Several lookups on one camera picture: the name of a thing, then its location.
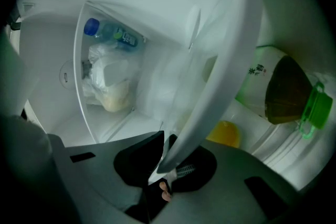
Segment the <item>large bottle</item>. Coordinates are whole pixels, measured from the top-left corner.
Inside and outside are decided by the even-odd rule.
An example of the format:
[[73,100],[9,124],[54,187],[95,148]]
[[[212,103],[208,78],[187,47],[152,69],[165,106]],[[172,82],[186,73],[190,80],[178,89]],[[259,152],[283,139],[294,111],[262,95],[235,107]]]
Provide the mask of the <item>large bottle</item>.
[[134,50],[139,45],[141,37],[131,34],[121,25],[108,20],[88,19],[84,27],[84,34],[92,36],[100,43],[115,45],[126,51]]
[[[305,138],[315,127],[323,128],[332,106],[321,82],[313,87],[291,57],[271,46],[256,49],[236,100],[273,124],[301,119]],[[307,121],[309,131],[304,127]]]

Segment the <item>brown liquid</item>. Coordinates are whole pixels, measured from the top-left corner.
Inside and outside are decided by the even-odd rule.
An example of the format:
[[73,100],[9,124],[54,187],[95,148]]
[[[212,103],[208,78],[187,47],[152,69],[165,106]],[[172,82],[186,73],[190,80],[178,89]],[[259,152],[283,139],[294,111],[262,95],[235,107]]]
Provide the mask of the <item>brown liquid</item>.
[[300,66],[284,56],[274,69],[267,86],[265,107],[269,122],[279,124],[301,118],[312,85]]

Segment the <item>green bottle cap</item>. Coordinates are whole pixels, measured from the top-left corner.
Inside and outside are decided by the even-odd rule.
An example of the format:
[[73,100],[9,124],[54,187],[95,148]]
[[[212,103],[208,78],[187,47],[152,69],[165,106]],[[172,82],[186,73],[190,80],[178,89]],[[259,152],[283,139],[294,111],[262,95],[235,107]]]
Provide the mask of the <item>green bottle cap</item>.
[[[322,129],[325,125],[332,106],[332,98],[324,92],[324,85],[318,82],[312,89],[300,123],[300,132],[303,138],[310,138],[315,128]],[[310,132],[303,130],[303,125],[309,121]]]

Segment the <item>bottle with brown liquid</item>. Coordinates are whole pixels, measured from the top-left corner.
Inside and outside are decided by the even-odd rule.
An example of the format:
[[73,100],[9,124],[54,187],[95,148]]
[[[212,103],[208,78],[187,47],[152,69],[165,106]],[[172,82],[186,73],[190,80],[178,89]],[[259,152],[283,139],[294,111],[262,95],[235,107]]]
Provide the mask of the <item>bottle with brown liquid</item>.
[[[300,131],[308,138],[315,127],[323,128],[331,110],[332,99],[323,89],[321,82],[313,87],[290,56],[265,46],[256,49],[236,100],[272,124],[301,119]],[[307,121],[308,132],[303,130]]]

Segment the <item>blue bottle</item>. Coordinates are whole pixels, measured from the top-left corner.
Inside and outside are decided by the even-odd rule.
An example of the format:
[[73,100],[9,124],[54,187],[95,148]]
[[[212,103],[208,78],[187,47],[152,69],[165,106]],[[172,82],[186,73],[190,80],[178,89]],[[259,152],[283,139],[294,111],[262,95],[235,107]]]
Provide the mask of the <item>blue bottle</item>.
[[100,43],[115,44],[117,48],[130,51],[135,49],[138,44],[138,38],[127,32],[122,26],[112,23],[108,20],[98,21],[90,18],[85,24],[84,34],[93,36]]

